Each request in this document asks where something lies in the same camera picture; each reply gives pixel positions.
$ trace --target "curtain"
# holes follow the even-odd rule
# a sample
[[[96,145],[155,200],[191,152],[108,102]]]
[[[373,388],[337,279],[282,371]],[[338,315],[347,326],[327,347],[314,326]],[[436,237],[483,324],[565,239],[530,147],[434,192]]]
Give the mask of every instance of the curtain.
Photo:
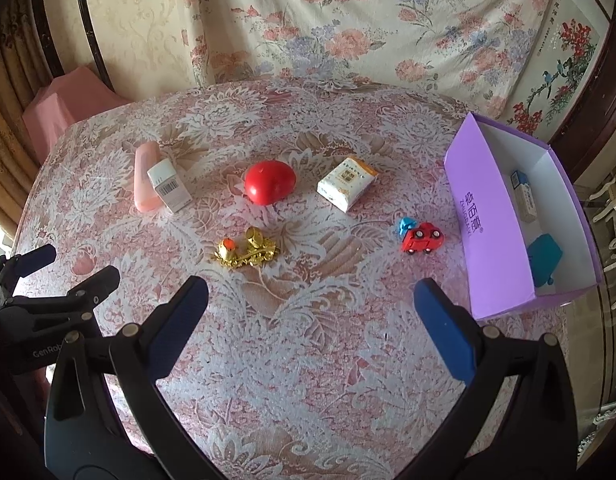
[[[550,0],[177,0],[201,87],[271,76],[374,81],[498,117]]]
[[[0,17],[0,227],[12,239],[39,170],[22,114],[51,80],[28,6],[11,0]]]

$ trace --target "pink cushion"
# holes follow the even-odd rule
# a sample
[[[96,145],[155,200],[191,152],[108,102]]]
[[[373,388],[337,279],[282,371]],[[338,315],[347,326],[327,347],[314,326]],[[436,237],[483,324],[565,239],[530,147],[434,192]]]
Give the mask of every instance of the pink cushion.
[[[37,92],[23,113],[39,162],[46,160],[69,126],[129,102],[110,91],[85,66],[56,77]]]

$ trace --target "red tomato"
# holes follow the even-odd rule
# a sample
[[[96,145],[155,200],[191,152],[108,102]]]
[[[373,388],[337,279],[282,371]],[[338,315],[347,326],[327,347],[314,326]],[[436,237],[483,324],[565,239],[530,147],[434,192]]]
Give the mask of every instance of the red tomato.
[[[264,160],[246,173],[246,194],[255,204],[270,205],[293,192],[297,176],[279,160]]]

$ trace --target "floral bedsheet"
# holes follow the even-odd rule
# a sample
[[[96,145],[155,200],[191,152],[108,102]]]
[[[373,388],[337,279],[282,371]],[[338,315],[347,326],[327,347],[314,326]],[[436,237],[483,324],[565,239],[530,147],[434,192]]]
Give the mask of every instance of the floral bedsheet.
[[[550,0],[177,0],[201,87],[271,76],[436,91],[499,117]]]
[[[106,334],[142,322],[192,275],[210,302],[160,391],[228,478],[392,479],[447,415],[462,390],[412,306],[431,276],[468,306],[457,215],[443,155],[467,106],[414,90],[275,78],[222,84],[115,108],[74,125],[40,171],[16,250],[45,243],[56,262],[21,280],[18,294],[63,295],[96,270],[121,273],[96,308]],[[134,150],[157,140],[193,203],[175,215],[133,204]],[[380,175],[344,214],[317,182],[354,153]],[[272,206],[243,194],[248,166],[290,164],[296,190]],[[400,217],[445,234],[432,254],[400,251]],[[255,225],[276,240],[261,268],[226,269],[218,240]],[[553,332],[563,312],[500,319],[507,335]],[[114,381],[133,442],[140,432]],[[475,449],[502,416],[504,395]]]

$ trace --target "barcode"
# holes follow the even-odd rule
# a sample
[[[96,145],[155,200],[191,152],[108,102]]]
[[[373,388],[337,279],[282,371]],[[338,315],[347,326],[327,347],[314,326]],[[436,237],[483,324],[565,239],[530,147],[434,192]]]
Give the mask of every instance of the barcode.
[[[172,182],[167,182],[166,184],[164,184],[163,186],[159,186],[157,188],[157,193],[159,193],[162,196],[167,195],[170,191],[174,191],[179,187],[179,184],[177,184],[176,180],[173,180]]]

